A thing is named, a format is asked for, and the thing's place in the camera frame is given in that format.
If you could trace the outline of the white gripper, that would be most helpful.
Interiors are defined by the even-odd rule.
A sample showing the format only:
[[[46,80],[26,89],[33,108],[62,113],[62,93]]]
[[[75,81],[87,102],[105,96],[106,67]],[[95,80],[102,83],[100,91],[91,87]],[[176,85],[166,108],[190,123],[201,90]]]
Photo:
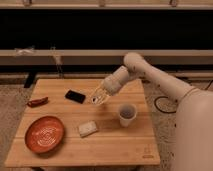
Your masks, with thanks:
[[[97,87],[95,91],[92,93],[91,102],[93,104],[101,105],[109,99],[109,96],[113,95],[114,95],[113,89],[108,84],[102,82],[101,86]]]

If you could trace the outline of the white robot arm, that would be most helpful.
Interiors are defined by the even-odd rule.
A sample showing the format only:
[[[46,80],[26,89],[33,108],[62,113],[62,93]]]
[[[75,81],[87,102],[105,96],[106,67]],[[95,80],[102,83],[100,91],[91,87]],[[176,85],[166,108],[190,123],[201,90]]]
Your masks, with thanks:
[[[99,84],[91,95],[91,102],[101,105],[128,82],[144,76],[178,103],[170,171],[213,171],[213,91],[175,78],[135,52],[127,53],[123,62]]]

